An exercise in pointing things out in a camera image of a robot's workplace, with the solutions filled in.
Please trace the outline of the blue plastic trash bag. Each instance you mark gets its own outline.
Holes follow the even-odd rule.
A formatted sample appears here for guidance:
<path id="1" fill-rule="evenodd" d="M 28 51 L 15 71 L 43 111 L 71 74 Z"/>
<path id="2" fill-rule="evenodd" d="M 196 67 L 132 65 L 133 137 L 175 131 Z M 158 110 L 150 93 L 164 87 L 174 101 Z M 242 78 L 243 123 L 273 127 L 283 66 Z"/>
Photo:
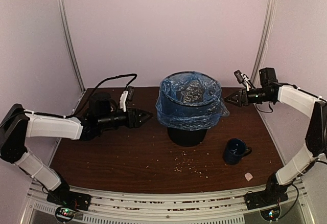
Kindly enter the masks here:
<path id="1" fill-rule="evenodd" d="M 186 131 L 210 129 L 229 116 L 222 87 L 214 78 L 195 71 L 173 73 L 159 86 L 157 119 L 165 127 Z"/>

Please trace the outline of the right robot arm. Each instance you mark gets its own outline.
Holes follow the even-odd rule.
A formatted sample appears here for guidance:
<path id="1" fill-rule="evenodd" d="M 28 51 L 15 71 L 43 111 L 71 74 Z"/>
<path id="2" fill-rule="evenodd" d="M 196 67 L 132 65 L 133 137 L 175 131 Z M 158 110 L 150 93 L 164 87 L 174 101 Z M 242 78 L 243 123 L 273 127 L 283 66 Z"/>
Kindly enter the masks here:
<path id="1" fill-rule="evenodd" d="M 259 70 L 259 83 L 239 70 L 240 84 L 225 95 L 225 104 L 258 110 L 283 165 L 272 173 L 262 191 L 255 191 L 266 204 L 285 194 L 291 183 L 308 178 L 315 162 L 326 160 L 326 99 L 295 84 L 278 81 L 274 68 Z"/>

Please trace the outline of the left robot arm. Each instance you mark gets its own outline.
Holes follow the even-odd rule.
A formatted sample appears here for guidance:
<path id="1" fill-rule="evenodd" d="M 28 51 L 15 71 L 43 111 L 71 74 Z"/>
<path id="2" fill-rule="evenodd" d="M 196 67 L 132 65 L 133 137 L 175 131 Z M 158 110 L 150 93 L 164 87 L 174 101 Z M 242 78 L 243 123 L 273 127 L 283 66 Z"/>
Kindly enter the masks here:
<path id="1" fill-rule="evenodd" d="M 26 138 L 90 141 L 107 130 L 121 126 L 139 128 L 153 114 L 138 108 L 128 108 L 131 98 L 132 94 L 128 90 L 122 92 L 119 103 L 115 103 L 109 93 L 92 94 L 86 101 L 88 108 L 80 117 L 47 115 L 14 104 L 1 122 L 1 159 L 18 166 L 39 181 L 51 197 L 63 206 L 68 206 L 75 199 L 68 183 L 25 146 Z"/>

